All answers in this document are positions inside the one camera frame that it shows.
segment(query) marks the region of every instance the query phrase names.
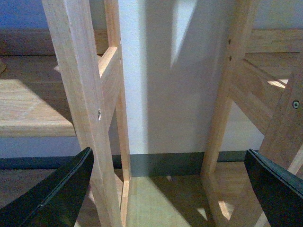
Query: wooden floor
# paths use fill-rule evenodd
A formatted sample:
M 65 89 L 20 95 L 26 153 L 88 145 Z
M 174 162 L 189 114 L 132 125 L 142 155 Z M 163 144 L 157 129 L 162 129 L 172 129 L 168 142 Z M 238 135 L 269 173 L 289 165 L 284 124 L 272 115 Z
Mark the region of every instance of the wooden floor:
M 199 176 L 133 177 L 128 227 L 213 227 Z
M 0 170 L 0 208 L 18 198 L 54 170 Z M 121 202 L 122 169 L 115 169 L 117 193 Z M 82 204 L 75 227 L 101 227 L 91 190 Z
M 217 163 L 214 176 L 230 217 L 244 184 L 249 179 L 245 165 L 243 162 Z

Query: wood grain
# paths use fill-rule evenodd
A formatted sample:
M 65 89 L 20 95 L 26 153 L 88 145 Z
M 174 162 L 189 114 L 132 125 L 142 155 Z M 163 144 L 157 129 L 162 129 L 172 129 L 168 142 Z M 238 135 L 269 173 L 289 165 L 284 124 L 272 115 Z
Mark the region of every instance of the wood grain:
M 2 59 L 0 136 L 75 136 L 55 56 Z
M 214 177 L 214 174 L 209 174 L 202 179 L 203 188 L 207 197 L 207 201 L 217 227 L 225 227 L 230 218 L 225 201 Z
M 232 101 L 228 97 L 229 81 L 235 67 L 244 58 L 246 44 L 250 37 L 255 14 L 258 10 L 259 0 L 237 1 L 235 17 L 231 26 L 227 51 L 224 58 L 224 67 L 218 87 L 214 114 L 211 128 L 208 134 L 206 150 L 204 154 L 201 175 L 205 176 L 214 172 L 219 149 L 222 144 L 225 127 Z
M 214 227 L 199 176 L 133 177 L 129 227 Z
M 106 12 L 108 45 L 119 47 L 121 45 L 121 33 L 118 0 L 104 0 L 104 6 Z
M 248 53 L 301 52 L 303 29 L 255 29 L 247 47 Z
M 287 84 L 299 53 L 246 53 L 245 60 Z
M 237 66 L 229 84 L 229 96 L 265 134 L 286 84 L 245 60 Z
M 107 30 L 94 31 L 97 54 L 108 48 Z M 0 29 L 0 55 L 54 55 L 48 29 Z
M 100 223 L 121 227 L 89 2 L 42 3 L 80 147 L 94 151 L 90 185 Z
M 109 47 L 105 54 L 98 58 L 101 87 L 105 103 L 107 130 L 109 130 L 112 122 L 118 95 L 123 86 L 120 61 L 121 54 L 116 47 Z
M 281 167 L 296 174 L 302 162 L 294 161 L 302 158 L 301 146 L 303 144 L 303 108 L 292 107 L 294 100 L 303 100 L 303 53 L 298 57 L 294 71 L 288 81 L 279 104 L 275 109 L 263 143 L 260 154 L 266 156 Z M 262 208 L 251 188 L 246 183 L 239 205 L 235 208 L 229 227 L 255 226 L 262 214 Z

